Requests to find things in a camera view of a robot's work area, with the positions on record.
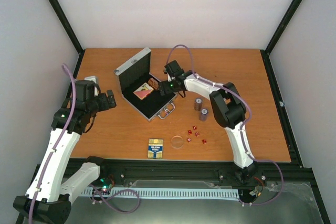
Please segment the red card deck box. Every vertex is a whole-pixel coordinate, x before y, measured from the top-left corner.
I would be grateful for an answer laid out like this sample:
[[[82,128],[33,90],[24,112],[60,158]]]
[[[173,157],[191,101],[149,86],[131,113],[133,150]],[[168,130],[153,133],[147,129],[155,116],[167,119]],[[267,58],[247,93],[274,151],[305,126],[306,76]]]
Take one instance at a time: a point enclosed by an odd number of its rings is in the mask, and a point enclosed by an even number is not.
[[[133,94],[139,98],[140,100],[145,99],[147,96],[149,96],[152,92],[154,91],[154,89],[147,83],[145,82],[144,84],[142,84],[140,87],[138,87]]]

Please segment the aluminium poker case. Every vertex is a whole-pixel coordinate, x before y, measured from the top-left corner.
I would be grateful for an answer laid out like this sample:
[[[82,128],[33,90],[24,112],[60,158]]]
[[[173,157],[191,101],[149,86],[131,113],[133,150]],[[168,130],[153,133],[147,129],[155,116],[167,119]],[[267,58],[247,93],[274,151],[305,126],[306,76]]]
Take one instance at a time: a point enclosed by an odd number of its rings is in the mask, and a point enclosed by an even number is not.
[[[167,118],[175,110],[177,97],[160,94],[160,81],[150,72],[151,52],[146,47],[114,70],[122,97],[149,122]]]

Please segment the blue gold card deck box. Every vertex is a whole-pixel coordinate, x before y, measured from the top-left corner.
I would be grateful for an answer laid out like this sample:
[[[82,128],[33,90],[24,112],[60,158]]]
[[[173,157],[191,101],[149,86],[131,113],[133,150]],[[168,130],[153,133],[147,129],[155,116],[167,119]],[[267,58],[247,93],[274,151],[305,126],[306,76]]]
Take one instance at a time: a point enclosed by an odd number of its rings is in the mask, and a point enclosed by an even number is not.
[[[162,159],[163,155],[163,139],[150,138],[148,144],[148,158]]]

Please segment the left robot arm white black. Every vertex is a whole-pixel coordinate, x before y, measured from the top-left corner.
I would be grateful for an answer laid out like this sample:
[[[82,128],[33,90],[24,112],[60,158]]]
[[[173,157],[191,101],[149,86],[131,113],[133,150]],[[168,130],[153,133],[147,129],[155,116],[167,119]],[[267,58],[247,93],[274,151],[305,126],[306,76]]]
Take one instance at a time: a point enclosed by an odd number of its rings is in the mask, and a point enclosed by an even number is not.
[[[29,223],[65,223],[72,204],[91,184],[108,180],[109,170],[102,166],[103,158],[90,156],[67,180],[63,180],[70,155],[80,137],[94,121],[97,113],[116,107],[112,90],[85,95],[77,91],[74,98],[67,98],[55,113],[49,144],[25,195],[17,196],[13,207]]]

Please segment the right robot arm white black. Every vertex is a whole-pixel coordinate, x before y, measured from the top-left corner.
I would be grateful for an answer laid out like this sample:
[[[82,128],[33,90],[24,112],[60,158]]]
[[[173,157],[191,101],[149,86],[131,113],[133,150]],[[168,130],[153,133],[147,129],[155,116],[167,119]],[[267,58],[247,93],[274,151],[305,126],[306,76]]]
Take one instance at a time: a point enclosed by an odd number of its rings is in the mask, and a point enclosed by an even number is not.
[[[162,95],[189,91],[210,101],[215,121],[224,128],[229,138],[236,165],[236,180],[241,184],[247,183],[257,171],[245,127],[245,114],[250,108],[240,97],[234,84],[212,82],[183,69],[164,69],[163,72],[167,75],[167,80],[159,83]]]

